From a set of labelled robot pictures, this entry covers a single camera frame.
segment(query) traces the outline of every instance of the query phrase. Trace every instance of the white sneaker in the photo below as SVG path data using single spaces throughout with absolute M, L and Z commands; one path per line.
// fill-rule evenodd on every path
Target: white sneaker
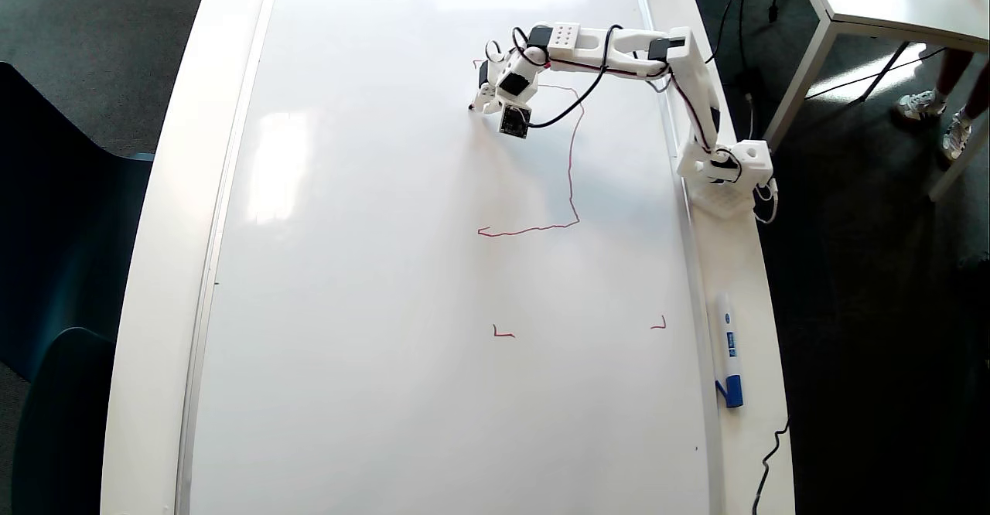
M 945 128 L 945 134 L 941 135 L 941 145 L 938 151 L 950 164 L 959 159 L 963 149 L 966 149 L 966 141 L 969 139 L 969 132 L 972 131 L 973 121 L 963 119 L 962 111 L 952 115 L 952 123 Z
M 938 103 L 931 90 L 901 96 L 901 99 L 894 104 L 894 112 L 904 121 L 912 121 L 912 123 L 937 119 L 944 111 L 945 103 Z

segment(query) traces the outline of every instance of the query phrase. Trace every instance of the dark chair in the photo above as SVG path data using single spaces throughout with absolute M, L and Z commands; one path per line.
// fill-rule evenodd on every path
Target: dark chair
M 28 391 L 14 447 L 14 515 L 99 513 L 114 344 L 61 332 Z
M 0 63 L 0 361 L 28 381 L 63 328 L 116 339 L 151 169 L 93 144 Z

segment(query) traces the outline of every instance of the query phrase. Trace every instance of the white table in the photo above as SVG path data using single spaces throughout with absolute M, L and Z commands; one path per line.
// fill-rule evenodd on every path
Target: white table
M 117 344 L 111 389 L 101 511 L 176 512 L 176 474 L 187 409 L 194 329 L 209 312 L 204 286 L 212 281 L 213 255 L 222 229 L 215 226 L 230 142 L 239 134 L 243 107 L 238 95 L 250 88 L 248 64 L 263 0 L 202 0 L 173 90 L 155 167 L 138 227 L 131 275 Z M 693 0 L 650 0 L 655 19 L 703 33 Z M 701 46 L 707 39 L 699 36 Z M 712 69 L 715 84 L 717 72 Z M 725 107 L 723 96 L 719 96 Z M 686 114 L 679 127 L 686 124 Z M 724 135 L 732 134 L 725 124 Z M 692 211 L 693 245 L 708 303 L 728 291 L 745 347 L 746 406 L 727 411 L 706 401 L 718 417 L 721 452 L 710 463 L 710 481 L 722 495 L 724 512 L 748 513 L 763 474 L 760 459 L 773 445 L 773 431 L 787 419 L 783 379 L 763 256 L 752 219 L 725 223 Z M 702 336 L 721 339 L 722 336 Z M 771 459 L 761 512 L 794 511 L 790 446 L 785 436 Z
M 814 11 L 818 13 L 818 27 L 814 30 L 801 64 L 764 135 L 771 149 L 777 149 L 787 134 L 787 129 L 804 102 L 807 89 L 816 79 L 824 58 L 828 56 L 831 44 L 839 33 L 886 37 L 901 42 L 931 43 L 951 49 L 987 53 L 990 0 L 810 1 Z M 986 142 L 987 121 L 983 121 L 970 138 L 963 155 L 931 188 L 931 200 L 941 197 Z

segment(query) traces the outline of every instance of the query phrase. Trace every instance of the dark carpet floor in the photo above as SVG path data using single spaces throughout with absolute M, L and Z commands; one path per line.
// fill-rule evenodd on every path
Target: dark carpet floor
M 725 0 L 697 0 L 714 44 Z M 199 0 L 0 0 L 0 60 L 110 151 L 153 152 Z M 718 53 L 740 138 L 738 4 Z M 807 0 L 746 0 L 742 39 L 761 135 L 817 18 Z M 841 37 L 820 79 L 882 61 L 898 42 Z M 913 49 L 908 56 L 934 49 Z M 862 104 L 863 82 L 807 100 L 774 166 L 777 222 L 761 229 L 780 339 L 798 513 L 990 512 L 985 281 L 958 259 L 990 250 L 984 151 L 930 204 L 940 128 L 890 123 L 901 94 L 930 88 L 939 56 L 899 69 Z M 961 107 L 977 56 L 950 99 Z M 27 384 L 0 366 L 0 515 Z

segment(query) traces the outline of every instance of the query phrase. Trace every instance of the robotic arm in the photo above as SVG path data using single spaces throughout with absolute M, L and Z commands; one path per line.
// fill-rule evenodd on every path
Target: robotic arm
M 519 29 L 514 29 L 513 38 Z M 669 76 L 688 109 L 693 128 L 678 153 L 678 174 L 687 181 L 692 201 L 711 213 L 729 218 L 753 208 L 753 188 L 777 200 L 777 183 L 766 142 L 718 143 L 718 99 L 708 68 L 689 28 L 670 32 L 646 29 L 581 28 L 569 22 L 533 26 L 524 47 L 509 53 L 495 45 L 481 64 L 478 92 L 469 109 L 501 113 L 499 131 L 526 138 L 530 128 L 554 124 L 577 107 L 605 75 L 633 80 Z M 531 121 L 527 102 L 537 93 L 537 77 L 545 69 L 598 74 L 590 88 L 568 109 L 545 123 Z

